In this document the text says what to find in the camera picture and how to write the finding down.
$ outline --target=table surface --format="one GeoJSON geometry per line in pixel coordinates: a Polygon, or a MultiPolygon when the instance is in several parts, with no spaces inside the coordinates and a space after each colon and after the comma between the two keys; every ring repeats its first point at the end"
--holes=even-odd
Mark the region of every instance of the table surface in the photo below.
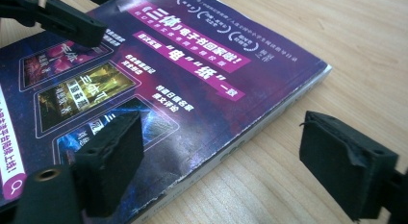
{"type": "MultiPolygon", "coordinates": [[[[86,12],[88,0],[64,0],[86,12]]],[[[408,0],[220,0],[333,65],[329,77],[148,223],[351,223],[298,158],[306,111],[333,115],[408,167],[408,0]]],[[[40,32],[2,19],[0,47],[40,32]]],[[[378,220],[385,223],[388,212],[378,220]]]]}

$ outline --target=clamp arm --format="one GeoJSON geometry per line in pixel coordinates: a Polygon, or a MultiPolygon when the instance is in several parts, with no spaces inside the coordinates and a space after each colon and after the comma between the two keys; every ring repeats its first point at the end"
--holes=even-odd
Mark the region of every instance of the clamp arm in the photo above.
{"type": "MultiPolygon", "coordinates": [[[[92,0],[101,4],[107,0],[92,0]]],[[[60,0],[47,0],[45,8],[38,0],[0,0],[0,18],[13,18],[20,24],[41,28],[87,47],[98,46],[108,25],[93,19],[60,0]]]]}

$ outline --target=black holder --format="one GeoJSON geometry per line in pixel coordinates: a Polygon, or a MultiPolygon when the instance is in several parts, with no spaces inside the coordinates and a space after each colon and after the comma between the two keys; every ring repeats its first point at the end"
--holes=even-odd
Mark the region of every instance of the black holder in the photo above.
{"type": "Polygon", "coordinates": [[[408,222],[408,171],[395,170],[398,155],[335,117],[306,112],[300,159],[353,220],[408,222]]]}
{"type": "MultiPolygon", "coordinates": [[[[91,0],[102,4],[108,0],[91,0]]],[[[60,0],[47,0],[45,8],[38,0],[0,0],[0,18],[13,18],[20,24],[41,28],[78,44],[99,46],[108,25],[80,12],[60,0]]]]}
{"type": "Polygon", "coordinates": [[[31,174],[18,202],[0,212],[2,223],[81,224],[115,212],[143,158],[140,114],[113,119],[75,153],[72,165],[31,174]]]}

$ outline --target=book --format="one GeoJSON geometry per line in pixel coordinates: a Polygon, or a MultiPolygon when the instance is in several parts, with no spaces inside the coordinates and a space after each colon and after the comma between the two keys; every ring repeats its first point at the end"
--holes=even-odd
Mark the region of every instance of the book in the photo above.
{"type": "Polygon", "coordinates": [[[331,71],[217,0],[111,0],[89,15],[109,25],[98,47],[43,32],[0,49],[0,211],[27,175],[73,164],[112,119],[140,112],[135,178],[112,216],[84,218],[141,223],[331,71]]]}

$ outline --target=image on cover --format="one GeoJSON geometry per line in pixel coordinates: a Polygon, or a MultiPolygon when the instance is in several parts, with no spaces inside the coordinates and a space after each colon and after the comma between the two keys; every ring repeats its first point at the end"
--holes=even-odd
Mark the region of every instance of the image on cover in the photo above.
{"type": "Polygon", "coordinates": [[[88,48],[67,41],[21,60],[22,85],[33,86],[110,53],[102,44],[88,48]]]}
{"type": "Polygon", "coordinates": [[[133,98],[83,126],[54,140],[56,163],[72,164],[74,154],[115,117],[127,112],[140,112],[144,151],[177,130],[177,124],[165,114],[156,112],[141,100],[133,98]]]}
{"type": "Polygon", "coordinates": [[[37,95],[41,131],[45,132],[134,85],[116,67],[106,62],[46,89],[37,95]]]}

